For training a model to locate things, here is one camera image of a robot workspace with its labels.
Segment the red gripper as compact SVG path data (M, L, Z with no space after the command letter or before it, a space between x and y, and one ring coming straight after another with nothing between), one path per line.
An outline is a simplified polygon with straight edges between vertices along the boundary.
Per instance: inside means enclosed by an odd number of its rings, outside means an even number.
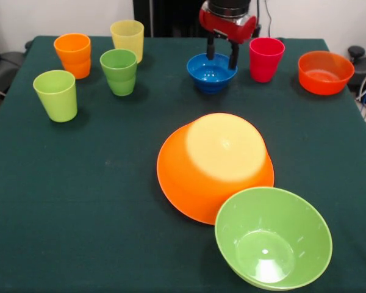
M257 27L257 17L249 14L250 1L204 1L199 11L199 23L207 30L209 60L214 59L215 34L230 40L229 69L235 70L239 58L239 43L249 40Z

